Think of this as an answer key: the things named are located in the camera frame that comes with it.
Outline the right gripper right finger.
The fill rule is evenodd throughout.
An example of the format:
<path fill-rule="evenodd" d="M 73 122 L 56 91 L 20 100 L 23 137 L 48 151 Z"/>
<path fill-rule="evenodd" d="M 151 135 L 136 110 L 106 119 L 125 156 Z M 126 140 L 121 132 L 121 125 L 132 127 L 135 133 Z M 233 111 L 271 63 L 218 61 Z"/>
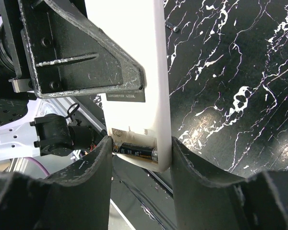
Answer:
<path fill-rule="evenodd" d="M 239 177 L 173 138 L 170 174 L 180 230 L 288 230 L 287 171 Z"/>

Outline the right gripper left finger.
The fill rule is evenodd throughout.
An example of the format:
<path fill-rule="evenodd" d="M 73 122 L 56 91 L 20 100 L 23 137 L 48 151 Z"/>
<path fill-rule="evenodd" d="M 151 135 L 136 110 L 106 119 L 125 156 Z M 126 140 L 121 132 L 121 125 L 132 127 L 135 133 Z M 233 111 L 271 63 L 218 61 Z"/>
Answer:
<path fill-rule="evenodd" d="M 0 172 L 0 230 L 106 230 L 112 138 L 45 179 Z"/>

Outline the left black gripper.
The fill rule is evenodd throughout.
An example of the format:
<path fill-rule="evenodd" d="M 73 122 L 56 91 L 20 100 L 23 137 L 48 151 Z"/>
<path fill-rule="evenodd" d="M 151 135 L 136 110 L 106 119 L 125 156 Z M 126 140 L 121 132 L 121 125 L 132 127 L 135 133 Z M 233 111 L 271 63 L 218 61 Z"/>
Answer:
<path fill-rule="evenodd" d="M 68 0 L 0 0 L 0 81 L 61 98 L 140 90 L 144 69 Z"/>

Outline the black silver battery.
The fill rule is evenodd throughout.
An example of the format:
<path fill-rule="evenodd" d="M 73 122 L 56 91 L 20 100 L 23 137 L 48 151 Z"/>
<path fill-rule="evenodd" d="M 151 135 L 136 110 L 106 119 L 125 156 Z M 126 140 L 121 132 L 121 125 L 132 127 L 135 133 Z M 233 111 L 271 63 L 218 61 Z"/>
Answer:
<path fill-rule="evenodd" d="M 112 149 L 116 154 L 125 154 L 158 162 L 157 147 L 135 145 L 127 142 L 114 142 Z"/>

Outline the white remote control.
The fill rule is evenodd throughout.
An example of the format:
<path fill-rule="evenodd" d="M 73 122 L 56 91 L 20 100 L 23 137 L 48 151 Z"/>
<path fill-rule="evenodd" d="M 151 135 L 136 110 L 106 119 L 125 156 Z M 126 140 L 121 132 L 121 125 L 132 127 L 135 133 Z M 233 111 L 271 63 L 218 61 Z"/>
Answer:
<path fill-rule="evenodd" d="M 172 161 L 164 4 L 161 0 L 88 0 L 88 19 L 136 62 L 123 84 L 102 94 L 106 128 L 114 142 L 149 146 L 149 159 L 126 153 L 136 166 L 166 171 Z"/>

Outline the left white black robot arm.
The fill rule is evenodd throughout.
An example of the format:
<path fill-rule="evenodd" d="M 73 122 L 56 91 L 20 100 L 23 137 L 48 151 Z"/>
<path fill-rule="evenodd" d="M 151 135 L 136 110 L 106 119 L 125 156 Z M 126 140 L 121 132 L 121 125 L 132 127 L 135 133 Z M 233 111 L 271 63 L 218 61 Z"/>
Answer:
<path fill-rule="evenodd" d="M 0 127 L 30 100 L 141 90 L 144 68 L 87 17 L 82 0 L 0 0 Z M 0 161 L 87 149 L 94 133 L 48 114 L 0 131 Z"/>

